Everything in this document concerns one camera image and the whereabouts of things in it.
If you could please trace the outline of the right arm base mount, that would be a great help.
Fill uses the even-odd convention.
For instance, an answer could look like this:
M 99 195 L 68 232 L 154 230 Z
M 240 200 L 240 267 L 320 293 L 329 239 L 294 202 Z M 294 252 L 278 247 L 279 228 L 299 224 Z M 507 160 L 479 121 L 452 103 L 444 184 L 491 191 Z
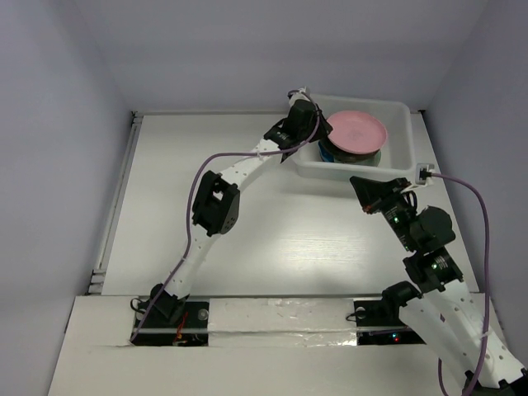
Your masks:
M 346 321 L 356 325 L 359 346 L 417 345 L 424 341 L 399 319 L 399 309 L 420 291 L 408 281 L 385 289 L 380 299 L 356 300 Z

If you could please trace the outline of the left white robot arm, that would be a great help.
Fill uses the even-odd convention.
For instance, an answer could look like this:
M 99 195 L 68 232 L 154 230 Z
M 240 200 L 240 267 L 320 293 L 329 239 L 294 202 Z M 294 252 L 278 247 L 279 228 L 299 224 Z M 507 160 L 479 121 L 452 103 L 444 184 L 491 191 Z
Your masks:
M 200 166 L 186 205 L 186 246 L 167 279 L 153 287 L 145 313 L 163 325 L 178 323 L 197 270 L 212 245 L 238 221 L 241 195 L 265 172 L 332 130 L 304 89 L 289 93 L 288 115 L 249 152 L 217 153 Z

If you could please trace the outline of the blue polka dot plate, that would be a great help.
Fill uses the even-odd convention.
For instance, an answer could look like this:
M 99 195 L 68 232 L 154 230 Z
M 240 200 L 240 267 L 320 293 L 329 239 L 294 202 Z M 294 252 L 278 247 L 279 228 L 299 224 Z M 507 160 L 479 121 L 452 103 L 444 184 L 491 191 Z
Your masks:
M 318 151 L 319 151 L 319 156 L 323 162 L 334 163 L 333 155 L 330 152 L 328 152 L 328 150 L 322 145 L 321 142 L 318 143 Z

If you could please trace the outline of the grey reindeer plate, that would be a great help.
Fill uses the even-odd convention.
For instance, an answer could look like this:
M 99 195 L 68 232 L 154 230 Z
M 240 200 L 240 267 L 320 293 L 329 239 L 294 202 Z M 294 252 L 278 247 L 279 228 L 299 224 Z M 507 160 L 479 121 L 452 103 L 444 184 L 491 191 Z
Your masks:
M 373 153 L 368 153 L 368 154 L 348 153 L 344 150 L 341 150 L 337 146 L 333 145 L 330 141 L 322 140 L 320 142 L 328 150 L 328 152 L 330 152 L 333 155 L 335 163 L 350 163 L 350 164 L 367 163 L 367 160 L 371 158 L 373 154 Z

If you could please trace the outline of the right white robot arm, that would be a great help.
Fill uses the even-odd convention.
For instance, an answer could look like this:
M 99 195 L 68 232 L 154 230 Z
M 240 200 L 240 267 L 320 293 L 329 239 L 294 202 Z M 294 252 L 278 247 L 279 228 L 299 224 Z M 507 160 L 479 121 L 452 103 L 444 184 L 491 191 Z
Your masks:
M 527 369 L 490 327 L 490 301 L 480 309 L 446 246 L 455 240 L 450 215 L 417 208 L 416 187 L 405 177 L 351 177 L 362 210 L 381 214 L 410 257 L 409 279 L 388 287 L 366 318 L 403 323 L 433 350 L 463 395 L 525 395 Z

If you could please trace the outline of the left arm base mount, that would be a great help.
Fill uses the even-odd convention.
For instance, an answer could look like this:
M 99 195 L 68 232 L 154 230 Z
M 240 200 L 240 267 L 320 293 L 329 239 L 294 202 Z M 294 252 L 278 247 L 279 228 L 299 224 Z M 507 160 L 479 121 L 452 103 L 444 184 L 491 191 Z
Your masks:
M 152 308 L 136 334 L 148 306 L 148 300 L 135 297 L 130 301 L 130 308 L 134 311 L 134 324 L 130 335 L 133 345 L 138 347 L 207 347 L 209 345 L 209 300 L 192 299 L 190 302 L 185 302 L 175 323 L 169 323 L 156 308 Z

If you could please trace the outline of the green flower round plate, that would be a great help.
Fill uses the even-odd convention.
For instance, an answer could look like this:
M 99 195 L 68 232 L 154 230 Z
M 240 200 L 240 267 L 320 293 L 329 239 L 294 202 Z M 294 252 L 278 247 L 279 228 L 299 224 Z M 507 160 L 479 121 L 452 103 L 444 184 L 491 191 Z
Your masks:
M 381 160 L 381 151 L 378 150 L 375 153 L 372 154 L 372 157 L 367 160 L 367 165 L 371 167 L 378 167 Z

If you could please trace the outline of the pink round plate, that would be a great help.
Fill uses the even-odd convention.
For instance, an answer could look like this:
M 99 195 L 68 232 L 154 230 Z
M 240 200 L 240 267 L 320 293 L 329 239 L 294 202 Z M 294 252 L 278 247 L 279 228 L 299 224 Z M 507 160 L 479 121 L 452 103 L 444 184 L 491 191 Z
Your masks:
M 376 152 L 388 139 L 384 124 L 363 111 L 339 111 L 328 117 L 328 123 L 332 126 L 330 142 L 347 153 Z

